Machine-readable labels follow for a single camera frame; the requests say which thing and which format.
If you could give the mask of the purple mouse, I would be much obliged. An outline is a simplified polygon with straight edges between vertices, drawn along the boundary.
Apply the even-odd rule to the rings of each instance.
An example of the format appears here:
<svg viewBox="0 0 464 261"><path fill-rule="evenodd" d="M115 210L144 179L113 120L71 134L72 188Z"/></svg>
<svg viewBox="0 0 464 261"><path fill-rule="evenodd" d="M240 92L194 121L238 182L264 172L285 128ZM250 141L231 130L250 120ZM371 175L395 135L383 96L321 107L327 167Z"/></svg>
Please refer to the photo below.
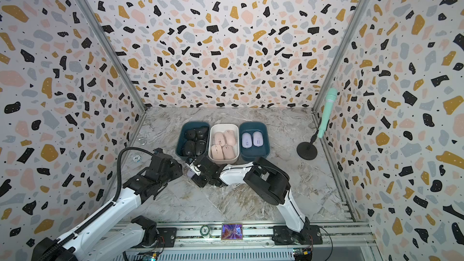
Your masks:
<svg viewBox="0 0 464 261"><path fill-rule="evenodd" d="M253 132L253 146L256 146L256 147L262 147L263 144L264 144L264 140L263 140L263 134L261 133L261 131L255 131Z"/></svg>
<svg viewBox="0 0 464 261"><path fill-rule="evenodd" d="M250 133L245 132L242 134L241 144L244 149L249 149L253 146L253 138Z"/></svg>
<svg viewBox="0 0 464 261"><path fill-rule="evenodd" d="M196 175L196 173L195 173L192 169L189 169L189 170L187 171L187 177L188 177L188 178L192 178L192 177L194 177L195 175Z"/></svg>

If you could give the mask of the pink mouse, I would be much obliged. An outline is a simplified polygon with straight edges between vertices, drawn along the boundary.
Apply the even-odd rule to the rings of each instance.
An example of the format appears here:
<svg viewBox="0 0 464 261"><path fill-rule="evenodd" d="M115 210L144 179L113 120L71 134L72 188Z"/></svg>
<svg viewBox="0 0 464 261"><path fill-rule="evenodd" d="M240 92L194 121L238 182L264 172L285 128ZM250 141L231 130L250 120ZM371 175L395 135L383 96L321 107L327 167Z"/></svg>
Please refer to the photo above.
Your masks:
<svg viewBox="0 0 464 261"><path fill-rule="evenodd" d="M216 132L213 136L213 140L215 145L219 145L221 147L224 147L227 144L225 136L222 132Z"/></svg>
<svg viewBox="0 0 464 261"><path fill-rule="evenodd" d="M232 160L236 158L234 147L230 145L225 145L222 147L222 153L225 160Z"/></svg>
<svg viewBox="0 0 464 261"><path fill-rule="evenodd" d="M221 145L213 145L211 147L211 157L213 160L223 160L224 159L224 153L222 150Z"/></svg>
<svg viewBox="0 0 464 261"><path fill-rule="evenodd" d="M225 142L229 146L235 146L237 143L235 132L231 129L226 130L223 132Z"/></svg>

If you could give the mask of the black mouse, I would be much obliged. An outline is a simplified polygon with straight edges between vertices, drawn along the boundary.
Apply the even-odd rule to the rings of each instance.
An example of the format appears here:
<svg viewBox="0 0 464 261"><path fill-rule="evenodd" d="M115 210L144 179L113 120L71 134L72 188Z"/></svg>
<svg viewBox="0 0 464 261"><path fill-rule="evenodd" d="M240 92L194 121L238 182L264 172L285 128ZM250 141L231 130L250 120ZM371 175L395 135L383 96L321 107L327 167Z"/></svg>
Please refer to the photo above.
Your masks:
<svg viewBox="0 0 464 261"><path fill-rule="evenodd" d="M202 126L195 129L197 140L206 140L209 136L209 127Z"/></svg>
<svg viewBox="0 0 464 261"><path fill-rule="evenodd" d="M195 129L187 129L184 133L185 139L187 141L196 141L196 130Z"/></svg>
<svg viewBox="0 0 464 261"><path fill-rule="evenodd" d="M187 140L182 147L182 155L184 157L193 157L196 155L196 143L192 140Z"/></svg>
<svg viewBox="0 0 464 261"><path fill-rule="evenodd" d="M195 155L202 156L207 148L207 142L205 140L198 140L195 142Z"/></svg>

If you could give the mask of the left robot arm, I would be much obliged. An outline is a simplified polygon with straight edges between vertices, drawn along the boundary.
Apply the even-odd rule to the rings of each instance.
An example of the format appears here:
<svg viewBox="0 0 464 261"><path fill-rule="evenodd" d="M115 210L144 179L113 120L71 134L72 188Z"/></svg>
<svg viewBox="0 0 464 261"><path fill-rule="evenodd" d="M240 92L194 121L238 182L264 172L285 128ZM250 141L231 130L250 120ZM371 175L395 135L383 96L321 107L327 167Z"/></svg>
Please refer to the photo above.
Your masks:
<svg viewBox="0 0 464 261"><path fill-rule="evenodd" d="M156 222L138 216L123 230L106 234L145 201L155 199L169 182L182 176L182 165L162 149L147 153L150 165L122 181L122 162L117 161L117 190L112 199L89 218L55 239L44 238L33 250L34 261L109 261L126 250L141 246L164 247Z"/></svg>

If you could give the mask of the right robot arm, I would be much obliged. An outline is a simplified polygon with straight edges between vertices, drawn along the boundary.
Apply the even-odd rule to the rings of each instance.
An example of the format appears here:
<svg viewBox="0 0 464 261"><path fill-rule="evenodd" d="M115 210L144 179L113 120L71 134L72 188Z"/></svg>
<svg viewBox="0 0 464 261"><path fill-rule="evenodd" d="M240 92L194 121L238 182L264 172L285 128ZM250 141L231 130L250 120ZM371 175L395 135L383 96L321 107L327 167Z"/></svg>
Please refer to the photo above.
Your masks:
<svg viewBox="0 0 464 261"><path fill-rule="evenodd" d="M208 157L188 157L186 164L193 171L192 181L198 187L246 184L266 203L277 207L285 225L273 227L275 244L311 244L310 221L294 200L290 177L266 158L241 165L217 165Z"/></svg>

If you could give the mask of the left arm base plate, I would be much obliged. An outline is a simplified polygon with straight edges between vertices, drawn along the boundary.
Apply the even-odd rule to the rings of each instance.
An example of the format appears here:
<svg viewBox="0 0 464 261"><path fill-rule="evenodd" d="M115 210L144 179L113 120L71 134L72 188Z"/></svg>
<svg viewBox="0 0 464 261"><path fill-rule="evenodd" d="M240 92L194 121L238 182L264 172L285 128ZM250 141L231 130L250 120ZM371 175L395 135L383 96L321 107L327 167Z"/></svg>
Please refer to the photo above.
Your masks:
<svg viewBox="0 0 464 261"><path fill-rule="evenodd" d="M176 240L177 228L148 228L145 230L142 241L137 244L136 248L173 248Z"/></svg>

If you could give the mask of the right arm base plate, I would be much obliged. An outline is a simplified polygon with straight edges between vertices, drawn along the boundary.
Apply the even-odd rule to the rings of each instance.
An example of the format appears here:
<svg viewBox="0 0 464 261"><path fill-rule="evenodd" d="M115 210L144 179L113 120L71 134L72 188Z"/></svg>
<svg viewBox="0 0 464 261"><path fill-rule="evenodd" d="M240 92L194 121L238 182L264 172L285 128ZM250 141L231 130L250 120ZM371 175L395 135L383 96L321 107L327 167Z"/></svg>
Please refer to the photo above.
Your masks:
<svg viewBox="0 0 464 261"><path fill-rule="evenodd" d="M317 225L310 225L295 232L287 226L274 226L272 240L276 245L321 245L323 239L320 229Z"/></svg>

